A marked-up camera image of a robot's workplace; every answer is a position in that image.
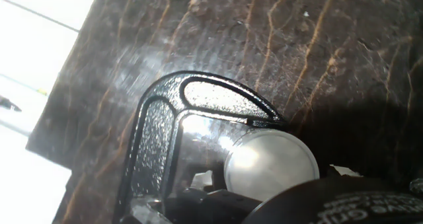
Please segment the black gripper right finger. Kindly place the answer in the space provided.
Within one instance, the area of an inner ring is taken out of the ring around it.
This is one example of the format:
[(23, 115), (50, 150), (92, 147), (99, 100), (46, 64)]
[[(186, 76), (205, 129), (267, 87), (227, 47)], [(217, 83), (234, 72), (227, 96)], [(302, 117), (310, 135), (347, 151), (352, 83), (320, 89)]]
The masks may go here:
[(409, 184), (409, 190), (415, 194), (423, 194), (423, 178), (416, 178)]

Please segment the gripper left finger with silver pad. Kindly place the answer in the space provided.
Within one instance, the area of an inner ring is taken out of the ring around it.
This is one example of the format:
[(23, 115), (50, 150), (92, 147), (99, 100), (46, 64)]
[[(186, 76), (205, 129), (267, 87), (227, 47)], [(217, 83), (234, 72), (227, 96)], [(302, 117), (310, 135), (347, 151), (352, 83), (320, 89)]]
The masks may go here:
[(260, 204), (228, 190), (207, 193), (186, 188), (164, 200), (149, 196), (132, 200), (120, 224), (240, 224)]

